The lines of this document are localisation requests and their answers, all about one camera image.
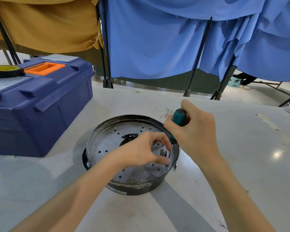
table surface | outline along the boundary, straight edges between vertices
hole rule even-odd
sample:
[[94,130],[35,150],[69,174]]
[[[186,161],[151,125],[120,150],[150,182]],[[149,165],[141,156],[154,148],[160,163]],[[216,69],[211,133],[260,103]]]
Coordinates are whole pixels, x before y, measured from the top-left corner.
[[[290,114],[278,107],[188,99],[214,114],[220,151],[236,177],[276,230],[290,231]],[[181,100],[95,87],[92,100],[46,157],[0,156],[0,231],[13,228],[86,171],[81,156],[95,126],[124,114],[163,122],[159,109],[176,110]],[[177,170],[150,193],[126,196],[104,188],[76,231],[227,231],[222,225],[213,191],[181,152]]]

white floor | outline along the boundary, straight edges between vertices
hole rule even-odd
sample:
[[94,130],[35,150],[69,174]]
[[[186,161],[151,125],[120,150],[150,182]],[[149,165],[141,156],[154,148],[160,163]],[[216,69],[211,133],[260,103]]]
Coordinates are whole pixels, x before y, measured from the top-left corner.
[[[30,58],[27,54],[18,54],[21,61],[23,59]],[[7,60],[2,51],[0,51],[0,65],[7,64]],[[102,78],[99,76],[94,76],[92,78],[93,86],[102,87]],[[145,90],[152,90],[159,94],[171,94],[174,96],[183,96],[184,91],[177,91],[171,89],[164,89],[154,86],[146,86],[141,84],[135,84],[128,81],[121,81],[121,84],[118,84],[118,80],[114,79],[114,87],[121,89],[132,90],[133,93],[139,93]],[[268,105],[268,106],[278,106],[279,104],[286,101],[290,96],[281,93],[267,85],[259,83],[251,83],[249,85],[250,90],[245,90],[241,88],[232,88],[226,87],[224,90],[221,100],[234,101],[239,103],[250,103],[250,104],[259,104],[259,105]],[[281,89],[290,91],[290,82],[283,82],[280,86]],[[211,94],[202,94],[202,93],[192,93],[191,97],[202,97],[210,98]]]

person's left hand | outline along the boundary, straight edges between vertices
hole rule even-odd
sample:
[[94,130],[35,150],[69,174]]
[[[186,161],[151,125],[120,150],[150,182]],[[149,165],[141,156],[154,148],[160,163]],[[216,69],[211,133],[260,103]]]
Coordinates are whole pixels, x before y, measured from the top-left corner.
[[153,142],[160,142],[164,144],[168,151],[171,151],[171,143],[165,133],[158,132],[145,132],[138,136],[133,141],[130,141],[121,147],[117,148],[119,158],[123,161],[125,167],[129,166],[143,166],[148,163],[157,163],[170,165],[171,161],[169,158],[154,155],[151,152],[151,145]]

green screwdriver handle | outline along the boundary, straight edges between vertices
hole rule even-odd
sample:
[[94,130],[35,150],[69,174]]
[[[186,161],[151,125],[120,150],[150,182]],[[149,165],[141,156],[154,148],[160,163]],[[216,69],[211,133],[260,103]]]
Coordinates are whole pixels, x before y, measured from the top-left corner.
[[[186,118],[187,118],[186,111],[184,109],[180,108],[174,112],[172,121],[179,126],[184,126],[186,124]],[[173,135],[171,135],[171,137],[170,137],[170,143],[172,145],[177,143],[177,141]]]

person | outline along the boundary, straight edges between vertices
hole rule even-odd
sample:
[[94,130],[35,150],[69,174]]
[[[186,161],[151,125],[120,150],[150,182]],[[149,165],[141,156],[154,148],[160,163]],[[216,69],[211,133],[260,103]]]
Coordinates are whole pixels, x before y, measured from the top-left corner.
[[257,79],[256,77],[249,75],[247,73],[241,72],[237,69],[235,70],[233,77],[242,79],[239,85],[239,88],[242,88],[242,89],[250,89],[250,87],[247,85]]
[[[164,126],[199,166],[211,186],[230,232],[275,231],[236,179],[217,145],[214,116],[184,99],[187,125],[180,127],[168,116]],[[93,202],[116,173],[127,166],[151,162],[170,164],[164,156],[151,152],[153,142],[171,144],[165,133],[145,132],[135,140],[104,156],[79,179],[58,192],[48,202],[19,223],[11,232],[74,231]]]

